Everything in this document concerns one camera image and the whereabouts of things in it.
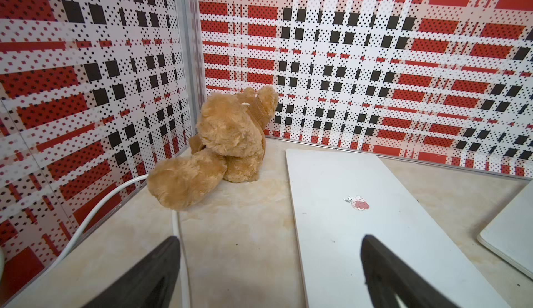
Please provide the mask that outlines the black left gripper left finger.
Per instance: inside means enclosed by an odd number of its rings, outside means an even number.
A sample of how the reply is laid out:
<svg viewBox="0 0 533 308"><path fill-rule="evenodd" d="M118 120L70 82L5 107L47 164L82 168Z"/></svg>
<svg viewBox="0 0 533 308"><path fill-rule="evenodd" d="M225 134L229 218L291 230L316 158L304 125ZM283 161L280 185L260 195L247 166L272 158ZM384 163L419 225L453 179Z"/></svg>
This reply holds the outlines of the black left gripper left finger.
<svg viewBox="0 0 533 308"><path fill-rule="evenodd" d="M180 240L171 236L86 307L168 307L180 272Z"/></svg>

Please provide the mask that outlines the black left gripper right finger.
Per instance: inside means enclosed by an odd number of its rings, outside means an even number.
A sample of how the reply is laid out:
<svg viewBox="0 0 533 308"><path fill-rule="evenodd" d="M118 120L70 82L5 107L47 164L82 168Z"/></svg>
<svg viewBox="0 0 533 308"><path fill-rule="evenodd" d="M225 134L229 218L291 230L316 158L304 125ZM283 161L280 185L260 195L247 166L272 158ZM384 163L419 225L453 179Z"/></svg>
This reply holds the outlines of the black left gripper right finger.
<svg viewBox="0 0 533 308"><path fill-rule="evenodd" d="M455 307L373 235L360 251L365 283L374 307Z"/></svg>

